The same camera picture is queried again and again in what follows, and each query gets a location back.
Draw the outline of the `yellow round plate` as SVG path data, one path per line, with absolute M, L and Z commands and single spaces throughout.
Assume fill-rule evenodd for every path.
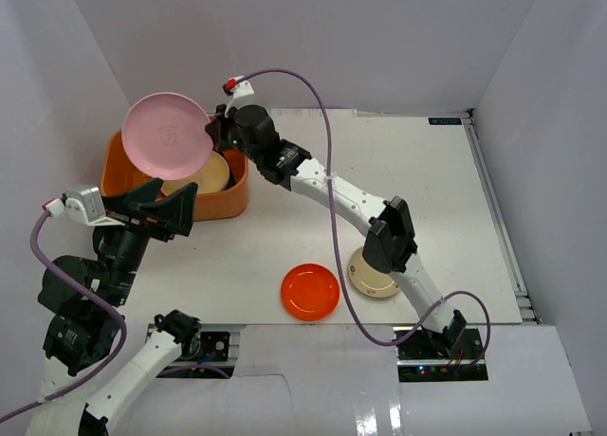
M 189 177 L 165 181 L 161 193 L 171 195 L 182 187 L 195 183 L 197 194 L 217 193 L 226 188 L 230 180 L 230 166 L 218 152 L 213 152 L 205 165 Z

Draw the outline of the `pink round plate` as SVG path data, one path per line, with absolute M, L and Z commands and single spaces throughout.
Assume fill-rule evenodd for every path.
M 133 165 L 154 178 L 178 180 L 201 169 L 213 142 L 209 116 L 194 100 L 172 92 L 148 95 L 129 109 L 122 123 L 123 149 Z

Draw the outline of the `orange round plate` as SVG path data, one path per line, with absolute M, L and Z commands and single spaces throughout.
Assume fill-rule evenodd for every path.
M 281 303 L 294 318 L 306 322 L 329 317 L 340 301 L 340 285 L 328 268 L 302 263 L 289 270 L 281 283 Z

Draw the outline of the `beige floral small plate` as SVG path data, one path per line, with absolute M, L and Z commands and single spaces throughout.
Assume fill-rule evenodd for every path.
M 347 263 L 349 282 L 368 298 L 386 300 L 394 297 L 400 291 L 398 284 L 388 274 L 378 272 L 369 265 L 362 251 L 362 246 L 356 249 Z

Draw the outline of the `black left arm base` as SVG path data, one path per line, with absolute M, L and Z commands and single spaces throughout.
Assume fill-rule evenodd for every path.
M 189 344 L 177 362 L 203 363 L 204 361 L 225 362 L 230 357 L 229 332 L 201 332 Z

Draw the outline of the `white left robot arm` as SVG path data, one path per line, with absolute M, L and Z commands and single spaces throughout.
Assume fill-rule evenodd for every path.
M 98 374 L 126 342 L 126 321 L 118 309 L 129 297 L 149 242 L 188 236 L 193 228 L 196 184 L 160 197 L 162 185 L 155 178 L 114 196 L 101 195 L 95 186 L 73 187 L 44 204 L 30 247 L 46 268 L 38 301 L 53 318 L 28 435 L 106 435 L 164 368 L 198 353 L 198 318 L 178 310 L 157 315 L 143 349 L 105 391 L 100 389 Z M 50 260 L 42 252 L 43 224 L 62 215 L 92 228 L 95 259 L 63 255 Z

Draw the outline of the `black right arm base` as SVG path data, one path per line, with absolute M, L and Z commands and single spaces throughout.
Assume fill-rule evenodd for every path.
M 480 332 L 475 328 L 466 329 L 449 354 L 436 347 L 428 335 L 418 331 L 396 347 L 398 380 L 401 384 L 488 381 L 485 359 L 469 365 L 483 348 Z

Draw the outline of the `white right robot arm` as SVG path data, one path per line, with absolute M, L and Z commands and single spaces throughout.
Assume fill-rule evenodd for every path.
M 417 312 L 430 351 L 448 359 L 461 350 L 466 320 L 425 270 L 404 199 L 386 200 L 328 175 L 308 150 L 279 136 L 262 106 L 220 104 L 205 130 L 214 145 L 242 153 L 269 183 L 321 204 L 354 227 L 364 238 L 364 261 L 388 275 Z

